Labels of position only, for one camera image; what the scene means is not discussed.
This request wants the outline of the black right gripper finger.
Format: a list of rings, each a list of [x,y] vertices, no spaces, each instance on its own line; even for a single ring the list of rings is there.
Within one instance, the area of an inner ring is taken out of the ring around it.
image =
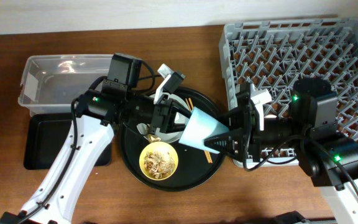
[[[226,133],[211,136],[204,145],[226,155],[241,155],[244,152],[244,130],[237,128]]]
[[[228,128],[243,127],[243,111],[240,108],[234,108],[218,116],[218,121]]]

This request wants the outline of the grey ceramic plate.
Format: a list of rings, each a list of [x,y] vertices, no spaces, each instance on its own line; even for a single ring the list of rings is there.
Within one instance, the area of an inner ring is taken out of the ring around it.
[[[176,100],[177,102],[179,102],[179,104],[181,104],[182,106],[187,108],[187,104],[179,96],[177,96],[175,94],[169,94],[169,93],[164,93],[164,95],[167,95],[168,99],[172,98],[172,99]],[[175,115],[174,122],[175,122],[175,124],[187,124],[188,118],[183,116],[183,115],[181,115],[180,113],[177,113]],[[146,134],[148,128],[149,128],[148,124],[140,123],[140,124],[137,125],[137,130],[141,134]],[[155,132],[155,135],[158,138],[160,138],[160,140],[163,141],[163,142],[172,143],[172,142],[175,142],[175,141],[177,141],[177,140],[179,140],[181,138],[182,131],[175,132],[175,133],[161,133],[160,128],[157,128],[156,132]]]

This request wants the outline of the light blue cup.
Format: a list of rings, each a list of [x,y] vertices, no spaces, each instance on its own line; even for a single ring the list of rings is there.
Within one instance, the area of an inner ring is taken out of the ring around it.
[[[194,107],[191,112],[191,117],[178,142],[196,149],[209,151],[213,154],[219,154],[219,151],[206,147],[204,145],[204,140],[228,131],[229,128],[227,126],[223,125],[217,119],[201,109]]]

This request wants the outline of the yellow bowl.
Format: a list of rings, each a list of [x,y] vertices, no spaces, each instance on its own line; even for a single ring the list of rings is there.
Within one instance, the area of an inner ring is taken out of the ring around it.
[[[153,142],[145,146],[140,153],[139,167],[147,178],[165,180],[178,168],[178,154],[168,143]]]

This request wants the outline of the food scraps pile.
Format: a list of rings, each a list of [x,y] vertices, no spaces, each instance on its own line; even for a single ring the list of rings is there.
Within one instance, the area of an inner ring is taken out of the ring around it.
[[[168,177],[175,170],[175,161],[167,152],[146,152],[143,168],[154,179]]]

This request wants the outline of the gold snack wrapper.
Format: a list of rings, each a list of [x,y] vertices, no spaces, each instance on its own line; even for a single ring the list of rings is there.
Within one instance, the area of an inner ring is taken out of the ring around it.
[[[145,137],[146,137],[146,139],[148,140],[148,142],[149,142],[149,143],[160,142],[160,141],[161,141],[161,138],[160,138],[160,137],[148,133],[149,128],[150,128],[150,125],[147,124],[147,125],[146,125],[146,135],[145,135]]]

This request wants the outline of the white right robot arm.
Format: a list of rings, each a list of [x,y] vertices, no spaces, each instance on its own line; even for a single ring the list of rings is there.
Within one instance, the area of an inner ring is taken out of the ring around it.
[[[256,170],[278,150],[292,148],[303,172],[319,188],[338,223],[358,223],[358,143],[337,130],[337,94],[328,81],[302,78],[293,84],[288,118],[264,118],[251,83],[236,88],[238,106],[218,121],[228,131],[204,145]]]

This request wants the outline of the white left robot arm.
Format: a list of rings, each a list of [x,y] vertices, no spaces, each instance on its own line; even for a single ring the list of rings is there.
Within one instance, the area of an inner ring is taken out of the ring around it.
[[[4,212],[0,223],[71,223],[76,203],[102,152],[114,133],[130,121],[149,124],[156,130],[175,133],[185,125],[175,124],[180,113],[189,118],[187,107],[163,92],[173,93],[184,74],[162,65],[164,78],[154,97],[149,89],[138,90],[140,69],[146,62],[130,55],[112,56],[108,74],[95,80],[88,90],[71,102],[71,127],[58,156],[33,196],[19,214]]]

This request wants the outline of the grey plastic dishwasher rack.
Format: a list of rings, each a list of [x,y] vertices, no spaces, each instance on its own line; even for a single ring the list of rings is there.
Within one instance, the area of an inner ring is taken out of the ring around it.
[[[358,142],[358,19],[302,19],[226,24],[219,41],[229,109],[236,87],[269,91],[266,116],[288,116],[293,84],[322,78],[338,94],[338,128]]]

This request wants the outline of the black rectangular waste tray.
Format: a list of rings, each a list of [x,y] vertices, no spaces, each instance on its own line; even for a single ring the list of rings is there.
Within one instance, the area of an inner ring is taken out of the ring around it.
[[[70,126],[70,113],[34,115],[27,133],[24,168],[49,169],[67,138]]]

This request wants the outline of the clear plastic waste bin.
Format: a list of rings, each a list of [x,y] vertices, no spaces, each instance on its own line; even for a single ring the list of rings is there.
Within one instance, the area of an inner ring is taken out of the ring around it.
[[[18,104],[35,114],[69,113],[74,98],[108,74],[112,55],[34,55],[27,59]]]

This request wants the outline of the round black serving tray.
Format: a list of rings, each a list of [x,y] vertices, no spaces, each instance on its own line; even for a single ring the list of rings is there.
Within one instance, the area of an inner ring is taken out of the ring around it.
[[[146,137],[141,136],[137,126],[129,123],[129,129],[122,125],[119,134],[119,148],[122,159],[132,175],[151,188],[168,192],[179,192],[192,189],[211,178],[225,159],[223,154],[211,154],[212,163],[207,161],[203,151],[180,144],[177,141],[169,143],[178,154],[178,168],[175,173],[165,180],[147,178],[139,167],[139,156],[148,145]]]

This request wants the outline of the black object at bottom edge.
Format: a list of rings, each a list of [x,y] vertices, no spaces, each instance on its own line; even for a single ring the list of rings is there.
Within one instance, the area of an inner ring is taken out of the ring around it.
[[[272,218],[273,224],[337,224],[336,220],[309,220],[297,211],[284,213]]]

